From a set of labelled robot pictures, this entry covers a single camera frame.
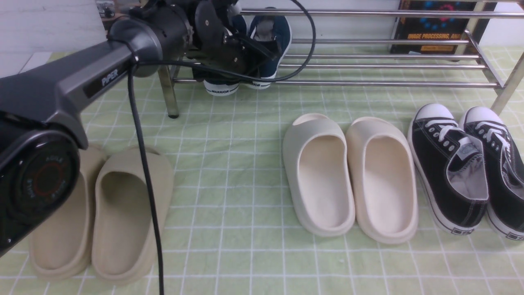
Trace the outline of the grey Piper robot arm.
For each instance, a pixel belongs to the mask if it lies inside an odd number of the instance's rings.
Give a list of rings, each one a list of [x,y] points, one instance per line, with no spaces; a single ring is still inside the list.
[[[120,80],[148,77],[187,54],[213,71],[254,77],[279,59],[276,41],[233,27],[234,0],[149,0],[110,28],[107,41],[0,81],[1,254],[71,195],[88,147],[80,114]]]

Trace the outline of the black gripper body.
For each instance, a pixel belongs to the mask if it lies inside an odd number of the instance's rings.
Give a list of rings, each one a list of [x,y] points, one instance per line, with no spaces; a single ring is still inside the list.
[[[283,56],[274,33],[250,37],[234,27],[243,20],[238,0],[197,0],[191,8],[195,54],[189,57],[203,65],[228,72],[226,77],[262,78],[262,66]]]

